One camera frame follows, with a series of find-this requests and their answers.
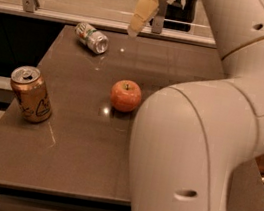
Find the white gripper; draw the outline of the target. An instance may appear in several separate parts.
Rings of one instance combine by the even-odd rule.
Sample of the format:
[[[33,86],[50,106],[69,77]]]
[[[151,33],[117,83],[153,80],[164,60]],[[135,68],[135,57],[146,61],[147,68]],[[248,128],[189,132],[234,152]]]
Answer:
[[[128,35],[132,38],[138,36],[138,34],[144,29],[146,23],[148,23],[157,13],[159,7],[159,0],[138,0],[138,3],[131,17],[131,22],[127,27]]]

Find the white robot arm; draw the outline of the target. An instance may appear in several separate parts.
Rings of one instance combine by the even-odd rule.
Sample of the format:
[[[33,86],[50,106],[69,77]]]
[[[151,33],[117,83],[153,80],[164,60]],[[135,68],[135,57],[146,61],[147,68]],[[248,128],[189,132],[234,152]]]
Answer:
[[[202,0],[226,78],[160,89],[136,114],[132,211],[226,211],[236,167],[264,154],[264,0]]]

